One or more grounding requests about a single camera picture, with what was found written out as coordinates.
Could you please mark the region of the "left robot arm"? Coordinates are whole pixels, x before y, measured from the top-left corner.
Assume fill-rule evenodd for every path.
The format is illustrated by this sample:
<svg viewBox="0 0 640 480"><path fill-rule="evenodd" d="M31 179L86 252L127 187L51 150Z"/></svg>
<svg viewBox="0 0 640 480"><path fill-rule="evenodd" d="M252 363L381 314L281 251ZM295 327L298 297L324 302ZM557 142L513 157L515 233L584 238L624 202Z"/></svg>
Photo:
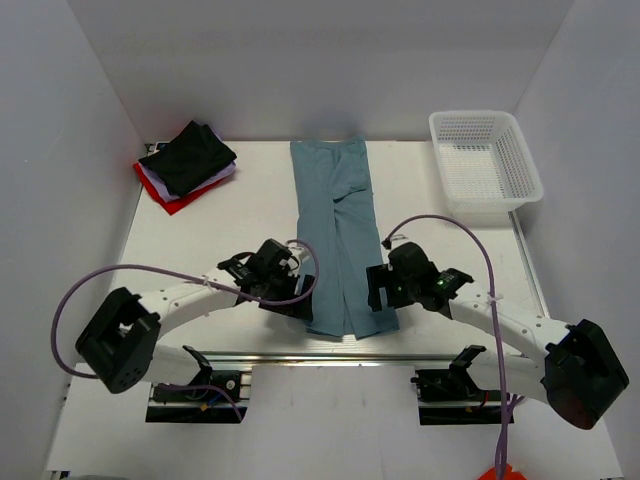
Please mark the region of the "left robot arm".
<svg viewBox="0 0 640 480"><path fill-rule="evenodd" d="M177 385L188 398L202 398L212 378L206 358L189 346L164 346L160 339L195 319L248 302L312 321L319 275L300 270L316 259L301 240L268 239L257 252L236 254L200 276L176 272L174 286L142 294L115 289L79 335L76 351L113 394L145 381Z"/></svg>

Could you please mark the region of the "teal blue t-shirt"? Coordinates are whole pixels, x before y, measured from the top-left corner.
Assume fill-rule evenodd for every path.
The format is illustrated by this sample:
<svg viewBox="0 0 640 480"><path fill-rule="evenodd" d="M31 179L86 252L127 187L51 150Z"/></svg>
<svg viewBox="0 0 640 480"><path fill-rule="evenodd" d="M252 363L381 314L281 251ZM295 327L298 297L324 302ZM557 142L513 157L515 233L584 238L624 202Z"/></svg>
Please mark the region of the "teal blue t-shirt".
<svg viewBox="0 0 640 480"><path fill-rule="evenodd" d="M297 237L310 244L320 273L309 332L362 339L399 329L393 309L369 307L366 269L382 263L366 143L290 143L298 203Z"/></svg>

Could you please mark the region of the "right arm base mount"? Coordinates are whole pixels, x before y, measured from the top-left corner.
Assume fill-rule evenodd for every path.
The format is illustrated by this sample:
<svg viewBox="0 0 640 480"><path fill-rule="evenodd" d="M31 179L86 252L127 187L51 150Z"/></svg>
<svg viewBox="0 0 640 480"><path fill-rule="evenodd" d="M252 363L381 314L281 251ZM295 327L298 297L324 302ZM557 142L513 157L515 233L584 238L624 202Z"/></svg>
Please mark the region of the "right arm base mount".
<svg viewBox="0 0 640 480"><path fill-rule="evenodd" d="M417 370L411 378L421 426L499 425L498 390L481 390L448 369Z"/></svg>

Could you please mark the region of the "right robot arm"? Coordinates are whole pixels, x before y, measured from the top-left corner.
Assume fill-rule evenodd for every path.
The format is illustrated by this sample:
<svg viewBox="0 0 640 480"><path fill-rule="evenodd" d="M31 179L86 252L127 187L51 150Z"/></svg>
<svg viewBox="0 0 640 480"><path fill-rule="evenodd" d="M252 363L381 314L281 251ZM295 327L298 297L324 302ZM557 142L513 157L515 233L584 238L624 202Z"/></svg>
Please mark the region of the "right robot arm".
<svg viewBox="0 0 640 480"><path fill-rule="evenodd" d="M373 311L419 304L519 352L499 357L469 345L447 368L418 371L411 381L425 403L481 401L505 385L510 394L545 403L569 424L590 430L629 385L596 323L569 324L493 297L470 275L439 270L413 242L393 249L387 263L367 268L366 276Z"/></svg>

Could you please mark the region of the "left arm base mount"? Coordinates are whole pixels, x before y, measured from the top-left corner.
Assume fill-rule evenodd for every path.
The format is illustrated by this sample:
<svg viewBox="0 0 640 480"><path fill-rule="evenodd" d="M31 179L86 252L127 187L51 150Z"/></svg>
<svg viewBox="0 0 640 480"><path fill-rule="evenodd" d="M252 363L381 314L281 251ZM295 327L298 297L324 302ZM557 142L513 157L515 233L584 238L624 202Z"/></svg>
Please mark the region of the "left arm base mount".
<svg viewBox="0 0 640 480"><path fill-rule="evenodd" d="M249 406L252 370L242 365L214 365L205 387L169 389L153 386L145 421L150 424L240 424Z"/></svg>

